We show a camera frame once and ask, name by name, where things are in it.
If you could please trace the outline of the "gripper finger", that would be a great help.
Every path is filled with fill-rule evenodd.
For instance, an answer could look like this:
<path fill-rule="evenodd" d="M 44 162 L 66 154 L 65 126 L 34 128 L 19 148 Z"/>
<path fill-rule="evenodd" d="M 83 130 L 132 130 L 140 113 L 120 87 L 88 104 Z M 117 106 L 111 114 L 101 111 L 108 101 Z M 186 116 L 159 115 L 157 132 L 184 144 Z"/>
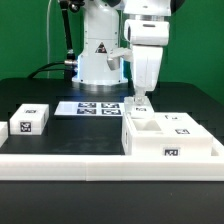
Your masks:
<path fill-rule="evenodd" d="M 134 102 L 136 104 L 143 104 L 145 102 L 145 90 L 144 89 L 136 89 L 135 90 Z"/>

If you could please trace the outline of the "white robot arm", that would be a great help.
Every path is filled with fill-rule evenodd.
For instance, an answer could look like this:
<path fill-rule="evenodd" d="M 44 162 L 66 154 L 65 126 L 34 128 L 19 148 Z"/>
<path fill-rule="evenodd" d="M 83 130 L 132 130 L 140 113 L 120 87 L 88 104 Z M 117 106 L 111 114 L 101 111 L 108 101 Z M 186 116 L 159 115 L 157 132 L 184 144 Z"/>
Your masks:
<path fill-rule="evenodd" d="M 124 85 L 131 67 L 134 101 L 155 89 L 171 16 L 184 0 L 84 0 L 84 48 L 73 83 L 92 89 Z"/>

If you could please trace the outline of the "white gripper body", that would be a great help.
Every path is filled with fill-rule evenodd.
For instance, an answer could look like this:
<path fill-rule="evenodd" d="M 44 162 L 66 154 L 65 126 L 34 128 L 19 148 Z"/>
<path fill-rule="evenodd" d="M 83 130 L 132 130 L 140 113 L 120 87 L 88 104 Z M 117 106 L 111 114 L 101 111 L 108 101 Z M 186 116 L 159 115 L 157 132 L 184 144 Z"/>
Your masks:
<path fill-rule="evenodd" d="M 153 91 L 157 84 L 163 47 L 169 41 L 166 21 L 125 21 L 125 39 L 132 50 L 131 72 L 135 89 Z"/>

